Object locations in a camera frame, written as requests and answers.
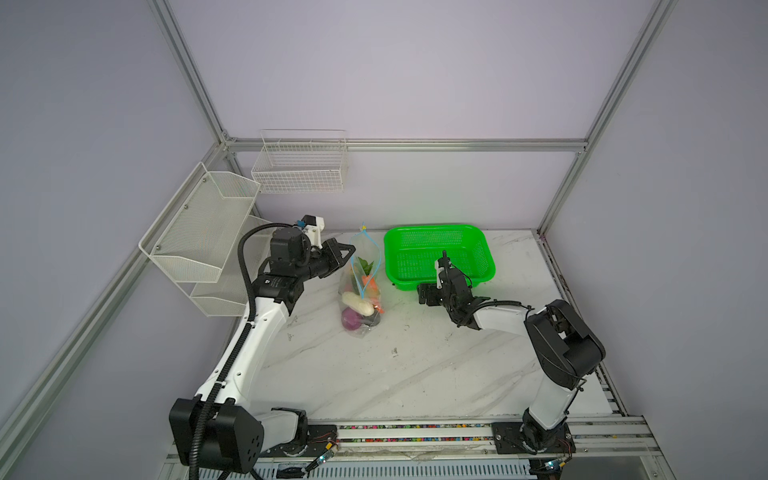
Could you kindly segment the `green plastic basket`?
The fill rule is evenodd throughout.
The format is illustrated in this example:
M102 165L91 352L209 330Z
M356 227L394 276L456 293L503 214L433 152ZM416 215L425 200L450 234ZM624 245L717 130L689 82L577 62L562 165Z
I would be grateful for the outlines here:
M485 234L467 224L401 226L384 235L386 274L399 290L435 283L435 262L446 253L473 284L488 282L496 265Z

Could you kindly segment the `green toy leafy vegetable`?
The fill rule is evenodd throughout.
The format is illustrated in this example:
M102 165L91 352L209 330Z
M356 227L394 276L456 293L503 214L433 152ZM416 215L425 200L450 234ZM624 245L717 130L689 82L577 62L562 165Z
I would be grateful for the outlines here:
M370 276L372 274L373 267L375 266L374 262L369 262L363 258L357 258L356 262L364 276Z

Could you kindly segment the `orange toy carrot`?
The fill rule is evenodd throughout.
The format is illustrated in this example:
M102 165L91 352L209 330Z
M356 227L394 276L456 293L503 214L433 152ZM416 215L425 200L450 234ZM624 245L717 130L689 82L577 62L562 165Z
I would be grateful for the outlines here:
M364 298L374 305L381 304L381 291L373 276L363 277Z

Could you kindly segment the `clear zip bag blue zipper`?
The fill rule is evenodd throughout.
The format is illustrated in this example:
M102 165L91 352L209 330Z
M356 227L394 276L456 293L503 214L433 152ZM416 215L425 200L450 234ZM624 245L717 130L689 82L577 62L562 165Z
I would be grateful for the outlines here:
M372 274L370 276L373 276L376 282L377 282L378 275L384 271L385 256L384 256L383 247L381 245L381 241L375 240L365 225L362 225L360 227L360 230L351 237L348 243L355 247L355 253L353 254L352 258L349 260L349 262L345 265L345 267L342 269L342 273L339 281L338 305L340 307L341 313L345 308L348 308L341 301L341 295L344 292L351 291L364 298L364 294L363 294L364 275L362 274L360 267L357 265L357 262L356 262L357 258L363 258L369 262L375 263L375 266L373 267L373 270L372 270ZM346 331L351 335L355 335L357 337L364 337L371 330L375 329L380 324L382 320L382 316L384 314L382 293L381 293L381 304L374 305L374 307L375 307L375 313L372 316L368 316L368 317L362 316L363 317L362 326L358 330L356 331L346 330Z

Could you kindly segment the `white toy radish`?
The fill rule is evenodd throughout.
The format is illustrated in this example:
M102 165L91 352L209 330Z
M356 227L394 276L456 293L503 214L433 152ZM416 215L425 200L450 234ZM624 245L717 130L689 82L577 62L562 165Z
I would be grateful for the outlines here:
M372 316L375 313L374 305L360 295L348 291L341 295L342 303L363 317Z

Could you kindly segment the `purple toy onion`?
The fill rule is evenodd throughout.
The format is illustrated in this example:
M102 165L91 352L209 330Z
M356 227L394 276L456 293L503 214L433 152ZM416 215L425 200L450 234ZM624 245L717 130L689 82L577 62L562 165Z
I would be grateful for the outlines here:
M345 308L341 313L341 323L345 330L356 331L362 326L363 317L351 308Z

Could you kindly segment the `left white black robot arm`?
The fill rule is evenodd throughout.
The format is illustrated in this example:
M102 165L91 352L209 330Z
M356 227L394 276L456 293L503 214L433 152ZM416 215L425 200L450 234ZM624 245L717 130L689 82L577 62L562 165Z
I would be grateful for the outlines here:
M322 218L306 215L295 224L256 226L240 238L236 253L247 305L239 333L196 394L177 399L169 412L189 478L199 478L204 469L218 470L222 478L253 475L264 452L277 448L295 455L307 448L305 411L258 411L250 392L306 282L335 273L355 252L351 244L322 240L323 228Z

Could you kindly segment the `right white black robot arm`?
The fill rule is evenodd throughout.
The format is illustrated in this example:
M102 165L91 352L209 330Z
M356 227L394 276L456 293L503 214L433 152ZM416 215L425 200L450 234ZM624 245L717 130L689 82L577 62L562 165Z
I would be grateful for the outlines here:
M517 300L476 296L468 276L446 254L435 270L436 280L417 288L421 304L444 308L458 327L528 337L544 377L513 444L532 454L552 448L565 433L569 409L587 377L605 359L604 345L566 300L536 310Z

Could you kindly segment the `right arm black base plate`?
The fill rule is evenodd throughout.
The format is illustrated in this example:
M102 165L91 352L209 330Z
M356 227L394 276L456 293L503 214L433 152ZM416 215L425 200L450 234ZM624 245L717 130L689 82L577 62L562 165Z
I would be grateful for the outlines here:
M492 438L498 454L572 455L575 450L570 429L565 421L551 430L535 421L495 422Z

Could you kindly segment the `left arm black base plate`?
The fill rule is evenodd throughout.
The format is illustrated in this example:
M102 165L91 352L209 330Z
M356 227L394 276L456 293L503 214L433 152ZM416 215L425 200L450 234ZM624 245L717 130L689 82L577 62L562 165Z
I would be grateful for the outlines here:
M335 424L309 424L298 437L291 442L265 450L259 459L265 458L315 458L323 453L327 446L338 439L338 427Z

